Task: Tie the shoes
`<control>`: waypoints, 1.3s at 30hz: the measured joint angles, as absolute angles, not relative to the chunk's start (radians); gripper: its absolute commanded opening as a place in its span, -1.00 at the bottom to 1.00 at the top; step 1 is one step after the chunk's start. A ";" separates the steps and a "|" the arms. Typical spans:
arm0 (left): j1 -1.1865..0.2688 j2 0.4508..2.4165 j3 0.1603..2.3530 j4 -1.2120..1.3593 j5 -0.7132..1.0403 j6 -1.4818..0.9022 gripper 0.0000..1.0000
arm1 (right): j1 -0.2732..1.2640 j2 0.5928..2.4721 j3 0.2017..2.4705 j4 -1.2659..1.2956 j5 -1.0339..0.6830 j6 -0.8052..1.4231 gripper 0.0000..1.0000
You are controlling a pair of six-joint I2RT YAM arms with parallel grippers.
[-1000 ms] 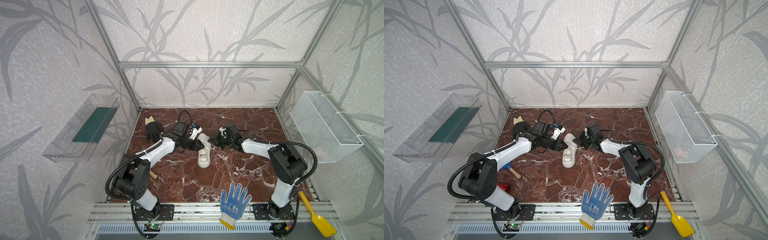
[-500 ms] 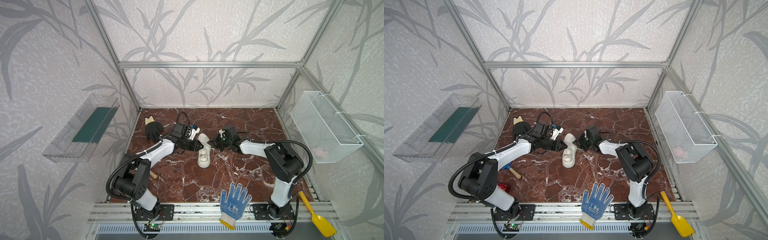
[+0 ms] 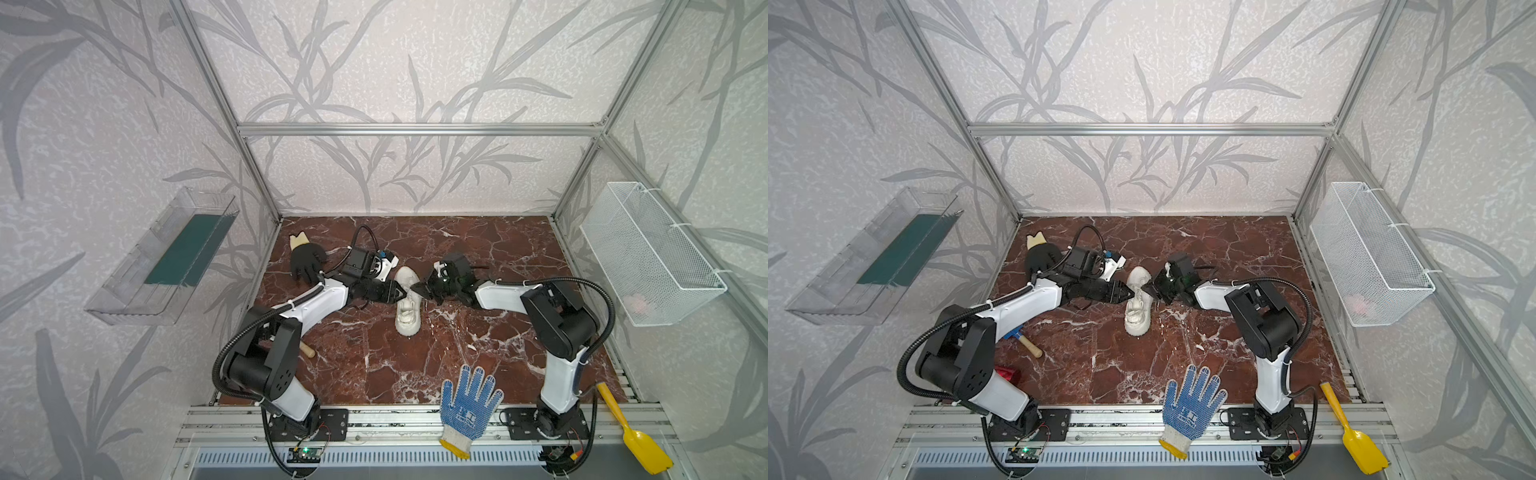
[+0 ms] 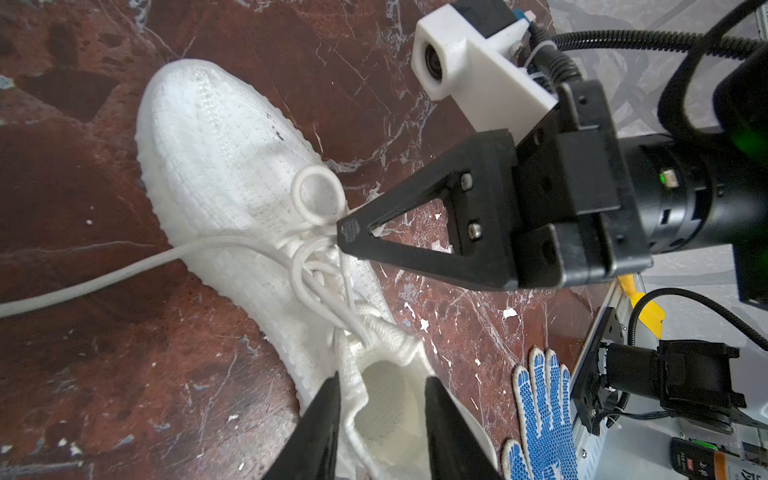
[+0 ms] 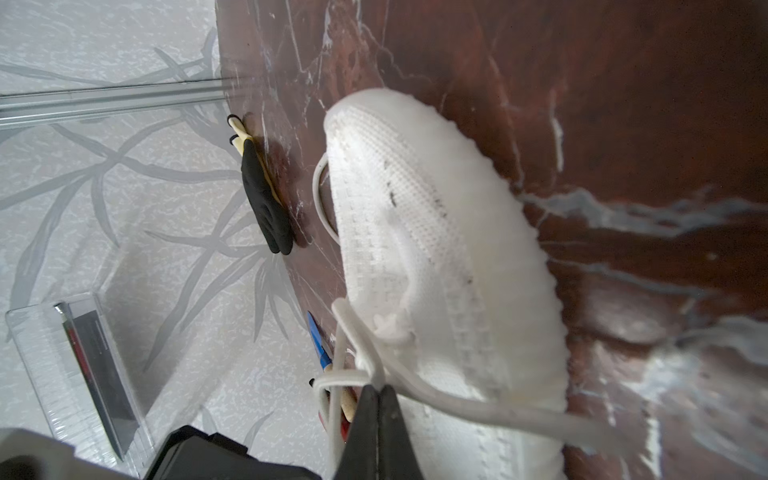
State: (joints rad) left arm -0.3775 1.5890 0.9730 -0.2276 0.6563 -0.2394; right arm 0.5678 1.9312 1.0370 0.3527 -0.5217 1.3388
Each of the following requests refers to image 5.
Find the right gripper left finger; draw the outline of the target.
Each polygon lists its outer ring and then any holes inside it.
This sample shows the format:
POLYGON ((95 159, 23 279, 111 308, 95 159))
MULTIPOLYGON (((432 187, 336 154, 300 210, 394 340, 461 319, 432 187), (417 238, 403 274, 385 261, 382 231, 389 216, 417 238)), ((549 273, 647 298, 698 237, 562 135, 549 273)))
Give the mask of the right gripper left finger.
POLYGON ((379 391, 366 385, 360 393, 335 480, 378 478, 379 407, 379 391))

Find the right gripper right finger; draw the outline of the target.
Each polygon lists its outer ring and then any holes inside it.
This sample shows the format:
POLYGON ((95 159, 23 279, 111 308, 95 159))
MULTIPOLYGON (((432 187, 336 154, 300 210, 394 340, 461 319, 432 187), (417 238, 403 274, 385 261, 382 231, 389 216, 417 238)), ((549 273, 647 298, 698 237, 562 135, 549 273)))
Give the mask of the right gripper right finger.
POLYGON ((410 436, 391 385, 379 393, 379 478, 423 479, 410 436))

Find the white knit sneaker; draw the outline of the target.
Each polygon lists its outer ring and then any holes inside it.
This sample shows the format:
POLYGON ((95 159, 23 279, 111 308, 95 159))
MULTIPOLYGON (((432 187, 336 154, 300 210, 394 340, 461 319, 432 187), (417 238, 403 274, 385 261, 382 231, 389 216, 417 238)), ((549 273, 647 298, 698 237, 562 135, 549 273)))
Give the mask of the white knit sneaker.
POLYGON ((398 396, 423 479, 561 479, 568 446, 624 457, 628 436, 567 410, 562 304, 537 230, 455 123, 367 89, 324 119, 346 294, 339 354, 314 381, 335 475, 340 395, 398 396))

